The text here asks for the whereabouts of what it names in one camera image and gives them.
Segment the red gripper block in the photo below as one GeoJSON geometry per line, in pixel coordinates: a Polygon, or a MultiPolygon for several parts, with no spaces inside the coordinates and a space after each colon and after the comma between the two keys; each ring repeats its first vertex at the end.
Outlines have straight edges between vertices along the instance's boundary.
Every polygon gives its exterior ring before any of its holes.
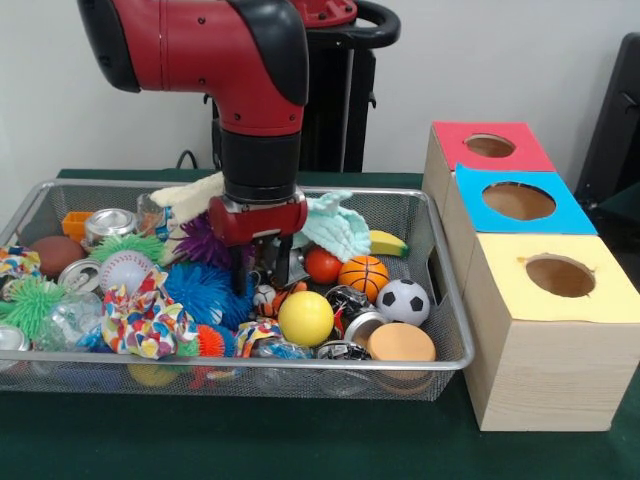
{"type": "Polygon", "coordinates": [[[246,293],[248,246],[255,239],[279,236],[275,259],[274,283],[286,285],[293,238],[306,221],[308,206],[303,192],[295,192],[284,202],[275,204],[238,203],[226,195],[209,200],[208,219],[216,238],[229,248],[232,287],[236,295],[246,293]]]}

